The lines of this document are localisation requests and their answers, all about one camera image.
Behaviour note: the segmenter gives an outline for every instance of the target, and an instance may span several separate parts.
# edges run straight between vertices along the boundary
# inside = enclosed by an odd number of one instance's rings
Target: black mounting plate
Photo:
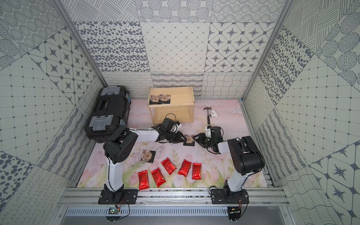
[[[235,201],[226,201],[224,198],[224,191],[223,189],[211,189],[211,202],[213,204],[239,204],[238,198],[236,198]],[[242,202],[242,204],[248,204],[249,203],[249,196],[245,195],[245,190],[239,191],[239,197]]]
[[[123,190],[123,194],[125,195],[125,201],[127,201],[129,203],[129,205],[131,204],[135,204],[136,199],[138,198],[138,189],[124,189]],[[107,205],[107,204],[117,204],[118,202],[114,202],[109,195],[106,194],[105,190],[101,191],[101,195],[98,201],[98,204],[100,205]]]

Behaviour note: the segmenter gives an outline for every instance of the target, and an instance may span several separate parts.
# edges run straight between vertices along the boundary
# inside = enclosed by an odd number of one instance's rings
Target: black toolbox
[[[101,89],[84,128],[88,138],[103,143],[120,125],[127,125],[130,104],[130,93],[125,87]]]

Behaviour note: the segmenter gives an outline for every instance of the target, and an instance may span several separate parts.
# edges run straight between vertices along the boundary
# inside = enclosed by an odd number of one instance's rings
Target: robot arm
[[[247,178],[265,167],[265,160],[250,136],[224,141],[220,127],[207,126],[206,133],[194,136],[194,140],[203,148],[212,148],[213,154],[230,153],[237,172],[225,181],[224,198],[228,202],[237,200],[242,194]]]
[[[148,129],[132,129],[120,126],[113,133],[103,147],[105,156],[108,158],[108,178],[101,196],[110,201],[107,204],[117,204],[124,198],[123,166],[134,144],[144,141],[174,144],[184,142],[185,136],[179,131],[180,128],[179,122],[165,118],[161,124]]]

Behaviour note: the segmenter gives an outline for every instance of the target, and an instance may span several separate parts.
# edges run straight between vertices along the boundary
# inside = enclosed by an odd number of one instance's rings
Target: hammer
[[[211,107],[205,107],[203,110],[207,109],[207,124],[210,125],[210,116],[209,116],[209,109],[211,109]]]

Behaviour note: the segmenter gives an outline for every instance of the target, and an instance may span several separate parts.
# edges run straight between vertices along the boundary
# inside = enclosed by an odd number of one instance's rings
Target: metal grate
[[[67,216],[106,216],[109,215],[111,207],[69,207]],[[124,216],[129,209],[124,207],[119,214],[111,216]],[[129,216],[222,216],[228,215],[227,207],[223,206],[201,206],[201,207],[130,207]]]

